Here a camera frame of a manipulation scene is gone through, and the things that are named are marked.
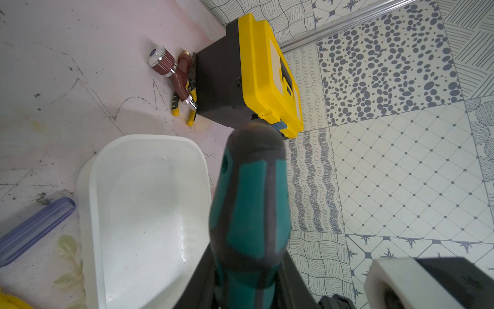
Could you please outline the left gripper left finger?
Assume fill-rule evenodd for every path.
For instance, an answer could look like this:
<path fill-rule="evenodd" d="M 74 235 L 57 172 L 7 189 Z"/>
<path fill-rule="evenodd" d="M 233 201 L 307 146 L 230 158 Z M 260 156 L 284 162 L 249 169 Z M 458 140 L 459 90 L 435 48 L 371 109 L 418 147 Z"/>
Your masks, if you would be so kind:
<path fill-rule="evenodd" d="M 207 246 L 194 274 L 173 309 L 213 309 L 215 296 L 216 268 L 210 245 Z"/>

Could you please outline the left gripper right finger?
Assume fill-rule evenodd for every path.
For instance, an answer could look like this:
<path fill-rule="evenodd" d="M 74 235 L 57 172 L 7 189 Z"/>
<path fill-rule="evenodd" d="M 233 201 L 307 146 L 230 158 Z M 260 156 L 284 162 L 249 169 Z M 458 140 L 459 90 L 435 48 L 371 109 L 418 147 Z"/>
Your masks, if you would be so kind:
<path fill-rule="evenodd" d="M 279 268 L 279 308 L 320 308 L 287 252 Z"/>

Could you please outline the green black screwdriver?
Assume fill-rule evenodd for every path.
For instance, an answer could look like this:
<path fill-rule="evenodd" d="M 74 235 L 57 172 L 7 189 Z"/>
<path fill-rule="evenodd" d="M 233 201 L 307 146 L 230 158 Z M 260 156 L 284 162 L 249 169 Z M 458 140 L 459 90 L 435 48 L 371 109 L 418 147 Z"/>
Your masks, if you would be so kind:
<path fill-rule="evenodd" d="M 221 308 L 270 308 L 292 229 L 281 134 L 249 123 L 232 132 L 209 216 Z"/>

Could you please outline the yellow slim screwdriver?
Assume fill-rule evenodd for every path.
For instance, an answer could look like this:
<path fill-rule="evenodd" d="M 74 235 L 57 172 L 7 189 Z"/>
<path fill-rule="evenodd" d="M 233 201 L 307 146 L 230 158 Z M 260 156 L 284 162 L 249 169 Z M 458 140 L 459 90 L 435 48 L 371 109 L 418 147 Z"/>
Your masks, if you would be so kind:
<path fill-rule="evenodd" d="M 33 309 L 18 297 L 0 292 L 0 309 Z"/>

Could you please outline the clear purple screwdriver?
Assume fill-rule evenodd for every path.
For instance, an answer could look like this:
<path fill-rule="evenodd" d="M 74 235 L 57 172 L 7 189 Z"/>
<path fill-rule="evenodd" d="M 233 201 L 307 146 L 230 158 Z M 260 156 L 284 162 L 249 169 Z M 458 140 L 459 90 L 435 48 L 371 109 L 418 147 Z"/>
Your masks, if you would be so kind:
<path fill-rule="evenodd" d="M 1 237 L 1 267 L 13 263 L 19 256 L 56 228 L 76 210 L 68 197 L 52 201 L 48 206 Z"/>

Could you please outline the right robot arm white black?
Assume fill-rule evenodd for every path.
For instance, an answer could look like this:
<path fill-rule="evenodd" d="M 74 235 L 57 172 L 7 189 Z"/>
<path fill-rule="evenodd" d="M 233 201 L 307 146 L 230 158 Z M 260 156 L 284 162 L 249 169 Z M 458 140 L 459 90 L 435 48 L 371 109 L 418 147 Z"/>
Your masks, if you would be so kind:
<path fill-rule="evenodd" d="M 463 257 L 374 260 L 370 308 L 493 308 L 493 279 Z"/>

